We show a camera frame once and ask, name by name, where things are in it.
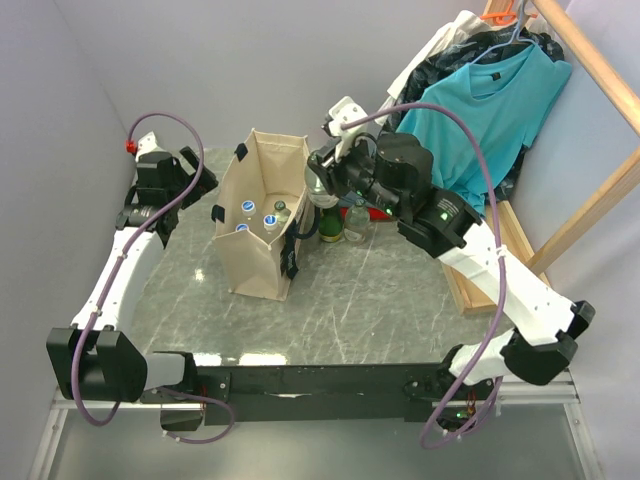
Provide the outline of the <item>green Perrier glass bottle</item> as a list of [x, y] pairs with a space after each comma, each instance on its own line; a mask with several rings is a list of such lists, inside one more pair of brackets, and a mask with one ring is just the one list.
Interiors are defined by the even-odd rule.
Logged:
[[343, 231], [343, 219], [338, 205], [322, 209], [319, 221], [318, 233], [320, 239], [327, 243], [335, 243], [340, 240]]

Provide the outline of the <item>clear Chang bottle green cap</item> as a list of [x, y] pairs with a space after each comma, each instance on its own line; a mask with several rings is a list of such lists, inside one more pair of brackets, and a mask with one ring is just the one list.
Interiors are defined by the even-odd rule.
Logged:
[[361, 243], [365, 240], [370, 224], [370, 213], [363, 199], [357, 199], [347, 210], [344, 220], [344, 237], [347, 241]]

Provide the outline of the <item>clear glass bottle silver cap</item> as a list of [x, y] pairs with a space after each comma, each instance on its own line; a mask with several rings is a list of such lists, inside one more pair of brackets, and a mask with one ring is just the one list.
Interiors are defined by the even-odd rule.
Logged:
[[279, 225], [285, 225], [291, 216], [291, 210], [283, 200], [278, 200], [274, 203], [273, 215], [276, 217]]

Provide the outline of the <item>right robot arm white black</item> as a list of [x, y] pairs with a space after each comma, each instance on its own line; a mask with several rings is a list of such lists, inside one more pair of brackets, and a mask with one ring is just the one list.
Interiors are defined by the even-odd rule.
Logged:
[[513, 327], [476, 345], [453, 348], [438, 374], [441, 392], [460, 398], [489, 378], [513, 374], [537, 386], [554, 380], [573, 359], [595, 310], [573, 302], [532, 273], [486, 221], [453, 191], [433, 184], [432, 154], [409, 134], [344, 149], [334, 139], [307, 160], [328, 194], [357, 194], [396, 219], [400, 235], [463, 275]]

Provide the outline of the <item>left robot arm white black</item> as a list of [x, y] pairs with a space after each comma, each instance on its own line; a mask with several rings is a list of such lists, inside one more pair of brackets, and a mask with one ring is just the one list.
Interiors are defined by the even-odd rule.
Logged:
[[63, 397], [135, 402], [158, 387], [176, 401], [200, 388], [192, 355], [143, 354], [129, 339], [135, 307], [164, 254], [178, 213], [217, 187], [184, 147], [178, 157], [150, 139], [138, 144], [135, 183], [115, 221], [107, 263], [89, 299], [67, 328], [51, 330], [46, 349]]

